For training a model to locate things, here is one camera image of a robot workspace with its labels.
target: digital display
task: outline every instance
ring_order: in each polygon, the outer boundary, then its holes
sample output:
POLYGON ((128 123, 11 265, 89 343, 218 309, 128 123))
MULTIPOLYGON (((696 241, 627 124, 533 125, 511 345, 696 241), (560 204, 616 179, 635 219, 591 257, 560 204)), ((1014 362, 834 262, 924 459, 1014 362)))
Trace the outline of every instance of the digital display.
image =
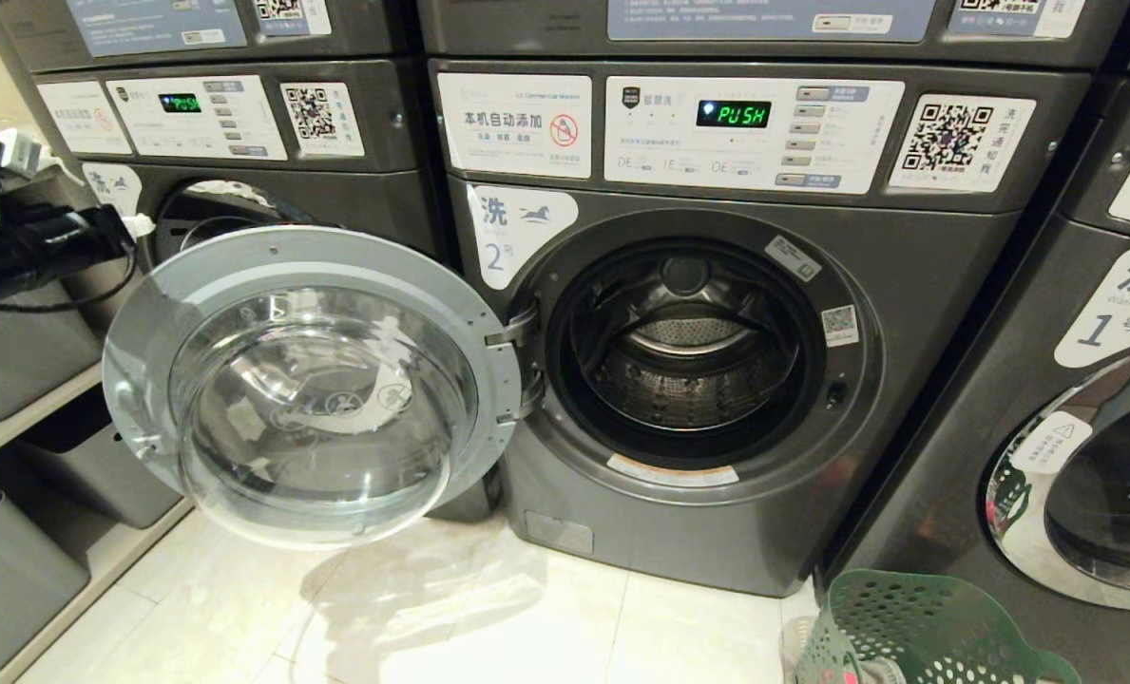
POLYGON ((696 125, 715 128, 768 128, 772 103, 748 99, 701 99, 696 125))
POLYGON ((159 95, 159 103, 164 105, 164 112, 173 114, 200 112, 200 103, 192 93, 159 95))

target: green plastic basket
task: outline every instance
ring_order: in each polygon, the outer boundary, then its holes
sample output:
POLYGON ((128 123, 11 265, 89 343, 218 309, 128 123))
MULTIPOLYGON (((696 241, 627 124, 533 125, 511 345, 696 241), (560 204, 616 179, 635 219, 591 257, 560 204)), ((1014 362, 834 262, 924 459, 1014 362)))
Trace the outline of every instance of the green plastic basket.
POLYGON ((1066 659, 1029 648, 1008 613, 967 581, 847 571, 831 585, 797 684, 868 684, 881 678, 866 670, 883 665, 906 684, 1080 684, 1066 659))

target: qr code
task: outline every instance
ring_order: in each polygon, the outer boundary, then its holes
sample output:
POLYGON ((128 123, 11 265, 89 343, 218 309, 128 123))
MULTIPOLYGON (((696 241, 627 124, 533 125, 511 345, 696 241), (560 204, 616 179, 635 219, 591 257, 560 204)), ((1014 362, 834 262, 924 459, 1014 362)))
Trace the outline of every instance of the qr code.
POLYGON ((826 335, 835 335, 857 329, 857 309, 840 306, 823 312, 823 330, 826 335))
POLYGON ((968 104, 924 104, 907 138, 904 170, 964 170, 991 123, 994 107, 968 104))
POLYGON ((303 18, 303 0, 255 0, 255 3, 261 19, 303 18))
POLYGON ((1008 15, 1036 15, 1042 0, 960 0, 960 9, 972 12, 1003 12, 1008 15))
POLYGON ((286 104, 295 120, 295 130, 303 140, 334 138, 338 127, 332 118, 329 94, 322 87, 290 87, 286 90, 286 104))

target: white shelf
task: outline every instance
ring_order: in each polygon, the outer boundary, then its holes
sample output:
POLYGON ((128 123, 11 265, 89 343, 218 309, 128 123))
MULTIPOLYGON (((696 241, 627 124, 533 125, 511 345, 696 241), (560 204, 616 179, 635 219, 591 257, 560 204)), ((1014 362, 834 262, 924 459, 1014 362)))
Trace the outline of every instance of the white shelf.
POLYGON ((28 646, 25 646, 20 652, 16 653, 16 657, 11 658, 11 663, 0 669, 0 684, 9 684, 20 678, 20 675, 36 661, 36 658, 42 657, 45 649, 51 648, 53 641, 56 641, 56 638, 61 637, 66 629, 70 627, 70 624, 73 624, 75 620, 82 615, 84 611, 89 609, 92 604, 96 603, 96 598, 99 598, 101 594, 107 591, 114 581, 129 570, 131 564, 138 562, 138 559, 147 553, 175 523, 181 522, 181 519, 190 510, 192 510, 192 503, 188 499, 182 499, 164 517, 160 517, 158 522, 147 529, 134 529, 110 520, 107 517, 79 505, 79 503, 70 502, 69 499, 60 494, 46 497, 46 501, 40 503, 34 510, 29 510, 31 517, 42 525, 45 533, 53 537, 53 540, 58 542, 66 549, 66 553, 73 556, 77 562, 85 563, 84 568, 90 569, 92 579, 87 582, 87 587, 75 595, 75 598, 66 605, 60 614, 56 614, 40 633, 36 633, 28 646))
POLYGON ((1 419, 0 448, 11 442, 12 439, 19 436, 20 433, 32 427, 32 425, 38 423, 44 416, 56 412, 60 407, 64 407, 67 401, 87 392, 87 390, 90 390, 96 384, 99 384, 99 364, 86 369, 79 375, 67 380, 54 390, 51 390, 51 393, 44 395, 44 397, 36 399, 29 406, 24 407, 17 415, 8 419, 1 419))

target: white tile floor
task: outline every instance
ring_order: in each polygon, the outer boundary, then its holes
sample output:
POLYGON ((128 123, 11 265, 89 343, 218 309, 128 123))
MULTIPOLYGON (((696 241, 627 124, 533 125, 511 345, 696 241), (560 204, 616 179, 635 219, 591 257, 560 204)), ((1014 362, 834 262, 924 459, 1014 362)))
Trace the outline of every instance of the white tile floor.
POLYGON ((194 512, 23 684, 781 684, 817 613, 527 544, 504 519, 420 520, 338 553, 275 551, 194 512))

